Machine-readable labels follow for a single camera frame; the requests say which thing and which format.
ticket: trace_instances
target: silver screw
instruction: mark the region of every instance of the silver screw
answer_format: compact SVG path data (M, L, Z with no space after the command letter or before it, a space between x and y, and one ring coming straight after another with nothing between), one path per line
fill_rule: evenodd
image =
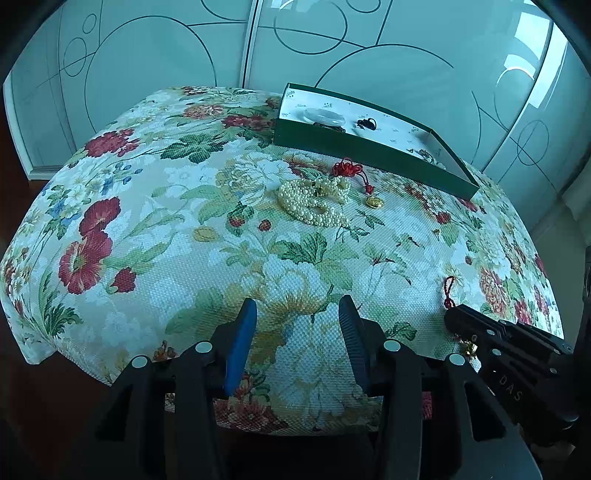
M384 342L384 348L388 352L398 352L400 350L400 344L396 340L386 340Z
M199 342L197 345L195 345L195 350L198 353L208 353L211 352L213 348L213 345L209 342Z
M135 357L131 361L131 366L134 368L143 368L148 365L148 359L142 355Z
M466 363L466 359L461 356L459 353L452 353L449 356L449 361L454 365L463 365Z

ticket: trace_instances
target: pearl strand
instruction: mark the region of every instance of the pearl strand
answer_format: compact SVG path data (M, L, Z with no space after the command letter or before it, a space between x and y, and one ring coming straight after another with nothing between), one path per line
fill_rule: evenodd
M347 203L351 185L343 177L321 180L289 180L279 187L280 205L300 222L315 226L349 226L349 219L318 197L331 197ZM311 209L318 208L321 213Z

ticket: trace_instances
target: gold bell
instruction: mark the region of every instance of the gold bell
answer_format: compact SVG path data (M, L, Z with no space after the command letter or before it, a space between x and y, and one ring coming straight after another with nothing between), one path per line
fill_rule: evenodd
M378 197L367 197L365 199L365 203L367 203L368 207L370 208L381 208L384 206L384 201Z

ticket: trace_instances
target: red knotted cord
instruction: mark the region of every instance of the red knotted cord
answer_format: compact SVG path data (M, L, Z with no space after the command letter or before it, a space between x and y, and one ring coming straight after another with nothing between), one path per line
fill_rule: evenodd
M369 184L368 176L363 171L363 165L359 163L354 164L353 160L348 157L345 157L343 160L333 165L332 174L335 177L355 177L356 175L359 175L363 179L365 193L371 195L374 192L374 187Z
M452 300L452 298L449 296L449 293L452 290L452 285L453 285L453 281L456 279L456 277L454 277L453 275L450 277L447 277L445 280L443 280L443 292L445 293L445 300L443 300L443 306L445 308L447 308L448 310L452 307L456 306L456 302L454 302Z

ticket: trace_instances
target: floral tablecloth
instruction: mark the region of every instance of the floral tablecloth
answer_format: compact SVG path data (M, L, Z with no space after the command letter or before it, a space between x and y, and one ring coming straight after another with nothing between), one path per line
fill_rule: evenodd
M421 355L458 345L451 297L562 336L544 267L503 191L459 200L366 168L381 210L352 179L349 228L278 205L281 182L338 160L272 145L281 98L234 88L159 91L90 140L47 184L1 264L2 306L29 363L59 351L111 384L138 354L173 358L258 305L246 372L215 402L220 425L274 434L375 429L381 405L355 384L337 302Z

